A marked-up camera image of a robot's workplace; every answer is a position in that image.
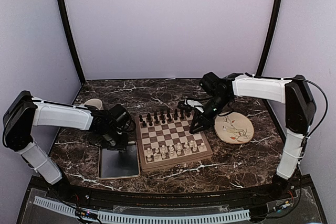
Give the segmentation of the white chess king piece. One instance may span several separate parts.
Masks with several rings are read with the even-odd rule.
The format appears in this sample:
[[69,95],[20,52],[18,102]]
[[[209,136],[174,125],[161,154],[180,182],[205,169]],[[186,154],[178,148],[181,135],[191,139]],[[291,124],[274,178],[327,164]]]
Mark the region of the white chess king piece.
[[181,143],[177,143],[177,145],[176,145],[176,153],[177,153],[177,156],[181,156],[181,154],[182,154],[182,145],[181,145]]

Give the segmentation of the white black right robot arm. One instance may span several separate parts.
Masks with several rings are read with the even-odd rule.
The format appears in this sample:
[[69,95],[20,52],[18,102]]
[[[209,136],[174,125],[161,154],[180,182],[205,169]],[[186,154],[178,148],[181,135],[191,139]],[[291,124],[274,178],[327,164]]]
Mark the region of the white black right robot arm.
[[204,131],[214,141],[214,122],[236,101],[236,109],[247,112],[263,99],[268,111],[265,119],[254,116],[258,123],[258,141],[240,151],[226,144],[216,144],[216,156],[194,185],[198,191],[252,188],[268,185],[273,200],[287,193],[298,179],[298,163],[303,158],[308,138],[320,126],[313,120],[317,103],[311,83],[303,76],[292,78],[260,78],[232,73],[220,78],[208,73],[201,79],[188,79],[181,97],[196,112],[192,132]]

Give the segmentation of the white chess pawn piece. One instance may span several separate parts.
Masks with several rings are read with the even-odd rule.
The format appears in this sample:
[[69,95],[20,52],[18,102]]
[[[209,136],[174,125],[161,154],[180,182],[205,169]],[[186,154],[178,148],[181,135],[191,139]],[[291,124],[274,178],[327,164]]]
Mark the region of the white chess pawn piece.
[[161,156],[162,156],[162,159],[166,159],[166,146],[165,145],[161,146]]

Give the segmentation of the white chess knight piece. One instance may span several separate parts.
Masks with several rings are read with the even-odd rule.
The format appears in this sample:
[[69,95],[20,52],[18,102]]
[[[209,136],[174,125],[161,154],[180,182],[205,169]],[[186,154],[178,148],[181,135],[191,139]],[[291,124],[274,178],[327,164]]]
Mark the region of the white chess knight piece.
[[154,160],[157,161],[160,157],[160,149],[159,148],[156,148],[155,149],[155,152],[153,154],[153,157],[154,157]]

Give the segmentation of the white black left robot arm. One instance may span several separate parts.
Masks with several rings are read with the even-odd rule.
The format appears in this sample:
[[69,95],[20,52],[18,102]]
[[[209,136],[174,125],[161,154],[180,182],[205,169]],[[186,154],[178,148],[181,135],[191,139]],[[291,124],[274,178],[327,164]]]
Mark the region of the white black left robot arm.
[[74,189],[66,183],[67,177],[59,166],[39,147],[32,129],[46,126],[88,131],[100,136],[104,148],[124,151],[134,123],[121,104],[99,110],[92,105],[46,101],[23,90],[3,115],[2,143],[18,153],[48,184],[54,185],[53,191],[61,200],[69,201],[74,197]]

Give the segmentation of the white chess queen piece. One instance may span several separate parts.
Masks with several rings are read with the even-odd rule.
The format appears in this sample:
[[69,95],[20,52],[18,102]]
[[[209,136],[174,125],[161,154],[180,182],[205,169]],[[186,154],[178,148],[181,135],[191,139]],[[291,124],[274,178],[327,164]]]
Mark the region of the white chess queen piece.
[[173,145],[170,145],[169,146],[169,156],[170,158],[173,158],[175,155],[175,149],[174,149],[174,146]]

